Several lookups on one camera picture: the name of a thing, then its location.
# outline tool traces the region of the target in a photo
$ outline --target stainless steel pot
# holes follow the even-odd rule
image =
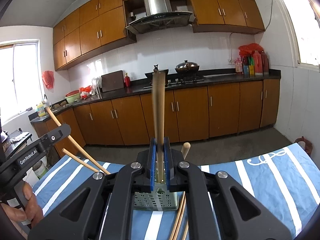
[[[199,70],[199,65],[185,60],[184,63],[178,64],[175,70],[178,74],[195,74]]]

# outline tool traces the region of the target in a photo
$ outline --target red bottle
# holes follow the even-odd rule
[[[124,77],[124,84],[126,87],[130,87],[130,77],[128,77],[128,73],[124,73],[125,77]]]

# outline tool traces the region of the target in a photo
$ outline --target cloth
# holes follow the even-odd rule
[[[111,173],[123,167],[114,163],[101,164]],[[210,173],[226,171],[289,228],[292,238],[305,227],[320,203],[320,171],[297,143],[251,159],[200,168]],[[91,170],[64,156],[33,187],[44,215],[92,174]],[[182,237],[186,216],[187,212],[178,239]],[[175,217],[174,211],[134,210],[131,239],[168,239]]]

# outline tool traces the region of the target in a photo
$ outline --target black countertop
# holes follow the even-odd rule
[[[270,75],[268,76],[251,76],[245,77],[241,74],[217,74],[210,77],[204,77],[203,81],[198,81],[194,83],[187,83],[187,84],[178,84],[178,85],[171,85],[165,88],[165,90],[176,90],[176,89],[184,89],[184,88],[192,88],[192,87],[201,87],[201,86],[208,86],[208,85],[215,85],[215,84],[223,84],[223,83],[234,83],[234,82],[247,82],[247,81],[259,81],[264,79],[280,79],[281,72],[280,70],[273,70],[270,69]],[[104,92],[98,95],[91,96],[87,99],[83,99],[81,101],[75,102],[72,105],[65,107],[61,110],[56,111],[54,114],[59,115],[62,112],[66,111],[71,107],[116,99],[116,98],[123,98],[128,96],[134,95],[142,95],[151,93],[151,88],[144,89],[144,87],[149,86],[148,83],[132,85],[128,88],[121,88],[109,92]],[[50,116],[43,116],[43,117],[36,117],[35,119],[31,120],[31,123],[34,122],[46,122],[50,119]]]

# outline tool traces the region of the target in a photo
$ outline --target plastic bottle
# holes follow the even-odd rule
[[[261,52],[263,75],[269,75],[269,59],[264,51]]]
[[[253,60],[254,60],[254,74],[256,76],[262,76],[263,75],[262,58],[260,53],[257,50],[253,54]]]

